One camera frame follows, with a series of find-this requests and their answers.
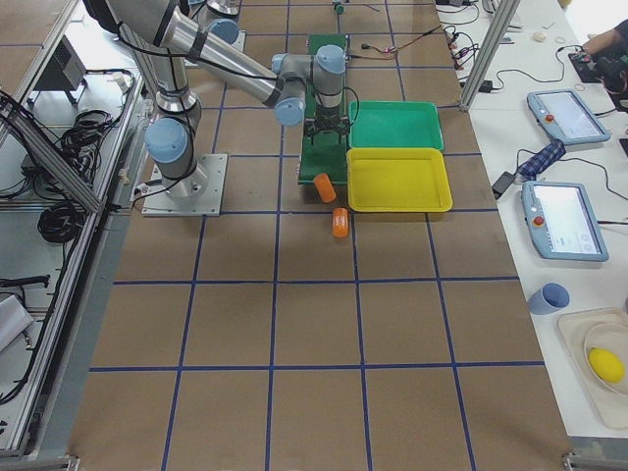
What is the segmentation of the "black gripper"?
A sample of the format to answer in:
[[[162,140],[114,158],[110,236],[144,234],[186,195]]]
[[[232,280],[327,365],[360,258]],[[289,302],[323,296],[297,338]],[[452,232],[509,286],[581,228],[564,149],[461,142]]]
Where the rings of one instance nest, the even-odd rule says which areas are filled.
[[[347,147],[346,135],[351,128],[350,118],[345,114],[341,106],[324,107],[317,105],[314,116],[306,118],[303,126],[303,136],[309,146],[315,143],[315,136],[321,132],[334,132],[338,135],[338,145],[340,148]]]

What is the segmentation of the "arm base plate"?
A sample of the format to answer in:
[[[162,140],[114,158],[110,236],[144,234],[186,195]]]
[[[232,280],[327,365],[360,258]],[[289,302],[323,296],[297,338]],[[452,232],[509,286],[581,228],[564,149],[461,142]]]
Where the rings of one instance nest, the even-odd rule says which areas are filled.
[[[227,154],[196,156],[195,171],[172,186],[163,185],[161,171],[153,165],[151,179],[157,184],[144,190],[141,213],[147,217],[196,217],[220,215],[228,165]]]

